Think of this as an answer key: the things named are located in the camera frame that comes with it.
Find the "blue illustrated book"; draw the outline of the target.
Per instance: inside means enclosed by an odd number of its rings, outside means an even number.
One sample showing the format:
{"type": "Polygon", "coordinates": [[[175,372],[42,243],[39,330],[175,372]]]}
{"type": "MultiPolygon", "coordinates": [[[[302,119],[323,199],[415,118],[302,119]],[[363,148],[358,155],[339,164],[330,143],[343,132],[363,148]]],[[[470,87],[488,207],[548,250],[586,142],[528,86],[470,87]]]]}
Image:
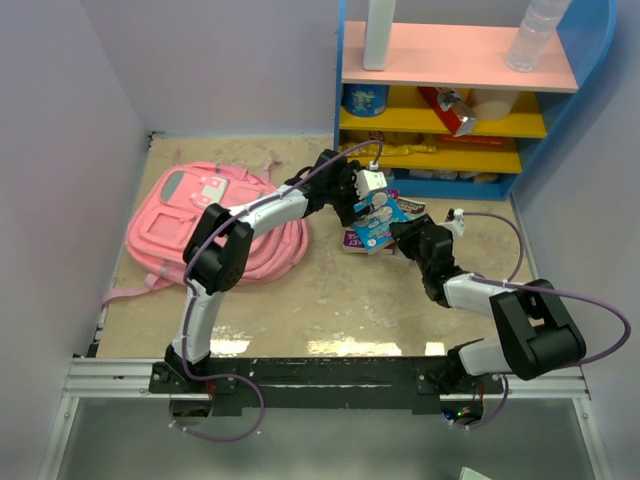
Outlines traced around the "blue illustrated book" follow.
{"type": "Polygon", "coordinates": [[[358,220],[352,229],[367,254],[384,250],[393,244],[391,225],[409,220],[397,203],[396,190],[369,194],[355,206],[358,220]]]}

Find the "purple book underneath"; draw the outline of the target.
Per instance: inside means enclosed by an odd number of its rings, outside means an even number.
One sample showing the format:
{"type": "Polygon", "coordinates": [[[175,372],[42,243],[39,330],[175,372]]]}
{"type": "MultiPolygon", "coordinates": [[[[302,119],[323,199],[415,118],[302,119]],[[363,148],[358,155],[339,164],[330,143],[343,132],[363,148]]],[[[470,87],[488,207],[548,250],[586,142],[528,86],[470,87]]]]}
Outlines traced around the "purple book underneath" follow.
{"type": "MultiPolygon", "coordinates": [[[[344,233],[342,247],[345,253],[359,253],[359,254],[367,254],[364,251],[362,243],[359,241],[357,235],[352,229],[352,226],[347,227],[344,233]]],[[[376,253],[384,253],[391,254],[394,250],[394,242],[392,245],[387,247],[384,250],[379,250],[376,253]]]]}

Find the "pink student backpack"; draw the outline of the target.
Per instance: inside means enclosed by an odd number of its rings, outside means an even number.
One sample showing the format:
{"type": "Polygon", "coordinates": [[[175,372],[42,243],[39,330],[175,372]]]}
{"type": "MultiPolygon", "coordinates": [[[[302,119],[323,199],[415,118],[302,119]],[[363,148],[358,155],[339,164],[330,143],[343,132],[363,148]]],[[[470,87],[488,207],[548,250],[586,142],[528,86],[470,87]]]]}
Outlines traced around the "pink student backpack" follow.
{"type": "MultiPolygon", "coordinates": [[[[186,263],[183,251],[205,208],[249,203],[276,190],[269,168],[256,176],[237,165],[194,162],[168,169],[129,222],[125,247],[147,271],[141,288],[113,288],[102,305],[182,285],[186,263]]],[[[297,265],[309,245],[308,222],[296,220],[254,240],[241,285],[273,282],[297,265]]]]}

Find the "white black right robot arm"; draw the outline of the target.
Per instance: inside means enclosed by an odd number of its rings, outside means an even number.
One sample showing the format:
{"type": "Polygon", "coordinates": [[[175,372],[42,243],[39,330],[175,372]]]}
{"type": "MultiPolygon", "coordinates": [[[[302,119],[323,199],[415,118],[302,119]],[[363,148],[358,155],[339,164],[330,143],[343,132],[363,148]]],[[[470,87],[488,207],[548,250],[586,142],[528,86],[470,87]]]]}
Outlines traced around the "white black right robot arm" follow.
{"type": "Polygon", "coordinates": [[[507,287],[490,285],[455,263],[454,233],[425,215],[390,226],[399,250],[414,261],[431,301],[491,318],[498,337],[477,340],[447,352],[444,377],[459,393],[469,392],[481,376],[511,373],[531,380],[573,365],[586,355],[586,342],[544,279],[507,287]]]}

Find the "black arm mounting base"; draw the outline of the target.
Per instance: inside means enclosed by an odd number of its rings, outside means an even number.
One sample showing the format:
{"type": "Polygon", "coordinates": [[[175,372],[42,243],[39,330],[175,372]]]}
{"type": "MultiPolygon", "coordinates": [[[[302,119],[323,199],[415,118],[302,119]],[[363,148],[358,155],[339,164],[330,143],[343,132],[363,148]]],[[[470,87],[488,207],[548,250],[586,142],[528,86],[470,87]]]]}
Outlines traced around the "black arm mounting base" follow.
{"type": "Polygon", "coordinates": [[[393,409],[439,414],[441,398],[501,394],[499,379],[449,373],[436,357],[211,358],[194,381],[177,364],[156,362],[149,391],[175,399],[202,395],[215,416],[238,416],[264,403],[276,409],[393,409]]]}

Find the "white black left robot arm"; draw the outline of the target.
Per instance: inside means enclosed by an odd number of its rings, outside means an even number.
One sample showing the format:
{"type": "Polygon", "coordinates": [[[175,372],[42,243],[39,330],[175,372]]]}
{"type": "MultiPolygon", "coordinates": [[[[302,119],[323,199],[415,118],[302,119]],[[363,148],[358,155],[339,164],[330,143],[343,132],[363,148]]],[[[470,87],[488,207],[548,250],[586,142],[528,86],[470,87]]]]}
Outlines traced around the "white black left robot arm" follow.
{"type": "Polygon", "coordinates": [[[165,355],[177,386],[196,392],[205,385],[215,320],[225,293],[246,270],[252,242],[327,205],[344,225],[352,224],[355,205],[366,196],[369,173],[344,152],[325,150],[314,166],[264,197],[231,208],[212,204],[205,209],[183,252],[187,300],[179,333],[165,355]]]}

